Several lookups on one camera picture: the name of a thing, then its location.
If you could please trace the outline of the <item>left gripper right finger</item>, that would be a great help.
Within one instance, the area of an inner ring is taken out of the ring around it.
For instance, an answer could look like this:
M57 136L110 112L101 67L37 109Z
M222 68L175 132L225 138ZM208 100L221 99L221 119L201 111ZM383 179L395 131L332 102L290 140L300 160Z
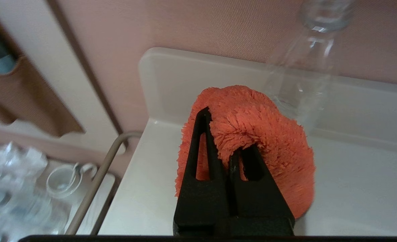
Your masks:
M234 152L229 179L238 216L294 219L257 145Z

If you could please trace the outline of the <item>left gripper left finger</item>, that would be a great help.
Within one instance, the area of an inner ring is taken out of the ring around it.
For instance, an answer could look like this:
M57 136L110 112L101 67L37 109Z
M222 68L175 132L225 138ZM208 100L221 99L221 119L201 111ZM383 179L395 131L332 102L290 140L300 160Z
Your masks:
M230 214L226 191L227 172L218 158L210 122L208 107L197 113L173 217L174 236L212 236L216 223ZM198 180L196 177L202 134L205 135L208 180Z

